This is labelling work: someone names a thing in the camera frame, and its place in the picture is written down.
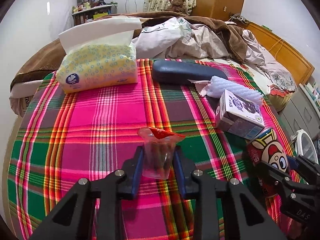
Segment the red cartoon drink can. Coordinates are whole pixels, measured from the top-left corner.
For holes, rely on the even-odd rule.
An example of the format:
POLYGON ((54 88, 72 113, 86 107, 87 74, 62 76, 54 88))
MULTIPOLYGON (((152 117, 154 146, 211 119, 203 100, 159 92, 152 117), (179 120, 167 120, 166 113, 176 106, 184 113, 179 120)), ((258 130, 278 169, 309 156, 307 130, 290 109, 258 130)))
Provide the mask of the red cartoon drink can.
POLYGON ((275 196, 277 194, 276 186, 267 181, 268 176, 263 174, 260 165, 261 162, 265 162, 290 177, 287 155, 277 139, 275 130, 273 128, 263 130, 247 144, 247 153, 253 164, 251 175, 256 177, 255 181, 259 184, 263 196, 265 198, 275 196))

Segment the clear plastic jelly cup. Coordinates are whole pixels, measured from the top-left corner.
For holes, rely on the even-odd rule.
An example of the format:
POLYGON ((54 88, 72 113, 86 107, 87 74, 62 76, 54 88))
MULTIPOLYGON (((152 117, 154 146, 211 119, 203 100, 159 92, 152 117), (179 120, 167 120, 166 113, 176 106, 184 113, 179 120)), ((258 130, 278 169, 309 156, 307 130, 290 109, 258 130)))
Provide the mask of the clear plastic jelly cup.
POLYGON ((175 147, 185 135, 155 127, 142 127, 137 134, 144 140, 143 176, 167 180, 175 147))

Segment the purple blueberry milk carton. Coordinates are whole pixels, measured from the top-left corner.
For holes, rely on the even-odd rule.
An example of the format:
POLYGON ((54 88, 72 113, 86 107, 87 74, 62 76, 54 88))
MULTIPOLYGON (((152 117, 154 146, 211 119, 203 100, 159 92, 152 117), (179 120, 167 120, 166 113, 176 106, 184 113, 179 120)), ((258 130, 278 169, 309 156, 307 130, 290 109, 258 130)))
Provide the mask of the purple blueberry milk carton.
POLYGON ((225 90, 216 108, 215 127, 252 140, 265 129, 263 115, 257 103, 245 100, 225 90))

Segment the white trash basin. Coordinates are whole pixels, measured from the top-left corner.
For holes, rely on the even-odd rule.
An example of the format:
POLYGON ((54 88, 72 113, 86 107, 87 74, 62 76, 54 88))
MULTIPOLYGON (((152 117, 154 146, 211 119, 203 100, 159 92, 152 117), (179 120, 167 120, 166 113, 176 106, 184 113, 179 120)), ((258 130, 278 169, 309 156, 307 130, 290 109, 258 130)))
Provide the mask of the white trash basin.
POLYGON ((295 151, 298 155, 302 155, 307 159, 319 164, 316 148, 312 142, 312 139, 306 131, 303 129, 298 130, 291 140, 295 146, 295 151))

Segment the grey bedside drawer cabinet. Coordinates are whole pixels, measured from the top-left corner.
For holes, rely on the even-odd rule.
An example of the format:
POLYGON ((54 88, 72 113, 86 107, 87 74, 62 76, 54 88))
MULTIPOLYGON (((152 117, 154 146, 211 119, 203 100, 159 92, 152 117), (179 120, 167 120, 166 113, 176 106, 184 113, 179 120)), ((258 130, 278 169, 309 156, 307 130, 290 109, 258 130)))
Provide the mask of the grey bedside drawer cabinet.
POLYGON ((319 138, 319 109, 304 85, 299 84, 279 116, 290 136, 303 129, 312 140, 319 138))

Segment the pink lens cloth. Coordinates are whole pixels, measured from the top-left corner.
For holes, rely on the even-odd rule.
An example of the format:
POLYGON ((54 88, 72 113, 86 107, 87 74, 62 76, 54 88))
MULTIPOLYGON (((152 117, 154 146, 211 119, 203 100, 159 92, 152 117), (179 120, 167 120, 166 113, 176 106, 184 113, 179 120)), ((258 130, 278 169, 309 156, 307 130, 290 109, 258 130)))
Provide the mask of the pink lens cloth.
POLYGON ((204 97, 207 95, 207 90, 210 88, 210 81, 207 80, 189 80, 192 84, 194 84, 197 92, 200 96, 204 97))

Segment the dark blue glasses case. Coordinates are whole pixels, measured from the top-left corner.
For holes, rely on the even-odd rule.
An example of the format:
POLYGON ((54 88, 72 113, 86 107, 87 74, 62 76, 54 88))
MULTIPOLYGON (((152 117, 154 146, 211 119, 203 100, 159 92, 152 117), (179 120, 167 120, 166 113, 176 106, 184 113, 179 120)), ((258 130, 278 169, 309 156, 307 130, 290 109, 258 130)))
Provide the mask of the dark blue glasses case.
POLYGON ((191 80, 210 81, 214 76, 228 80, 227 75, 215 67, 168 60, 154 61, 151 75, 158 83, 173 85, 189 85, 191 80))

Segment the yellow tissue pack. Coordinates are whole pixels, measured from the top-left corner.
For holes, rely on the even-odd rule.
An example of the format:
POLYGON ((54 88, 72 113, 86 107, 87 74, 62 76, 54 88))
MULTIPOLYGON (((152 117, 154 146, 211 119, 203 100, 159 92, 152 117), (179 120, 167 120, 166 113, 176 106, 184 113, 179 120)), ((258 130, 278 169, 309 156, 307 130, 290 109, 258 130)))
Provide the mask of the yellow tissue pack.
POLYGON ((66 93, 136 83, 138 69, 135 30, 142 23, 136 17, 111 17, 81 24, 59 35, 65 56, 56 80, 66 93))

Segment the wooden headboard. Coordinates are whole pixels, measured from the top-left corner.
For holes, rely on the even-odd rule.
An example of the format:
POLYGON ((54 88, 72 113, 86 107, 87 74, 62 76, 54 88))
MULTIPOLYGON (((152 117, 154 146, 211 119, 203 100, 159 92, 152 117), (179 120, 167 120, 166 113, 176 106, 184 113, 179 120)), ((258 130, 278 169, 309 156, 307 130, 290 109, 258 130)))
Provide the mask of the wooden headboard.
POLYGON ((306 84, 311 77, 314 66, 287 41, 256 23, 236 23, 250 30, 257 41, 281 63, 293 76, 296 84, 306 84))

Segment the pale floral duvet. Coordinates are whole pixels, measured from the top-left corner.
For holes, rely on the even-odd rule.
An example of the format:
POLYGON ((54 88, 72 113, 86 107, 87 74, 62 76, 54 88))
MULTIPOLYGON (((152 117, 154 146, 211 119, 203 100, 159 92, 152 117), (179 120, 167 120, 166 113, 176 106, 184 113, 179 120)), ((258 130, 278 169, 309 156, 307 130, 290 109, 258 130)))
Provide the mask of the pale floral duvet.
MULTIPOLYGON (((292 74, 257 41, 250 30, 244 29, 242 36, 248 45, 244 63, 257 67, 280 90, 294 92, 297 85, 292 74)), ((143 31, 132 42, 138 58, 231 58, 213 31, 200 24, 192 25, 183 18, 172 18, 143 31)))

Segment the brown fleece blanket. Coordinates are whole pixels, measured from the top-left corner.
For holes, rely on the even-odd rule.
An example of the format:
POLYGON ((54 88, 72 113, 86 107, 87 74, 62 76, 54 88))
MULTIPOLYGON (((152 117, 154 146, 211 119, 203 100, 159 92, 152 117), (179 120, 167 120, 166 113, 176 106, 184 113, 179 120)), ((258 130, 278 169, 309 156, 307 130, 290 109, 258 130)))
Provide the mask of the brown fleece blanket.
MULTIPOLYGON (((134 38, 138 38, 143 31, 151 30, 152 27, 157 27, 172 18, 183 18, 192 25, 203 25, 218 36, 231 59, 238 63, 244 63, 245 61, 248 45, 242 36, 244 29, 236 24, 227 24, 223 20, 204 16, 187 16, 183 13, 171 11, 115 14, 103 16, 102 19, 120 16, 135 17, 141 20, 142 27, 134 30, 134 38)), ((45 45, 21 66, 10 84, 10 90, 19 83, 44 79, 46 75, 58 70, 65 55, 66 52, 59 38, 45 45)))

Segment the brown teddy bear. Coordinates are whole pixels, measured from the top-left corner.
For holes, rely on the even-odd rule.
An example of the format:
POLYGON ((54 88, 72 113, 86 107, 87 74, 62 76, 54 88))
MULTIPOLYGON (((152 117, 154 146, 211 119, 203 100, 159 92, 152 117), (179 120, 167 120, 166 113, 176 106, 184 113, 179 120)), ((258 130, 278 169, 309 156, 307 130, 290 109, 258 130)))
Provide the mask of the brown teddy bear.
POLYGON ((166 8, 166 11, 178 12, 181 14, 187 14, 187 2, 186 0, 168 0, 169 5, 166 8))

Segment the cluttered wall shelf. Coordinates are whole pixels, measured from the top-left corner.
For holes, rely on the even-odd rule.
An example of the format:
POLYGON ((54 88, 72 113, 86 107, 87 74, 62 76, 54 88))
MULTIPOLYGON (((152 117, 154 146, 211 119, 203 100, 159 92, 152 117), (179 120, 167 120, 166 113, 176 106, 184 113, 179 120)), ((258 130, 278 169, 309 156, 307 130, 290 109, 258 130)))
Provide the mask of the cluttered wall shelf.
POLYGON ((104 0, 77 0, 77 6, 72 8, 74 26, 117 13, 118 3, 104 0))

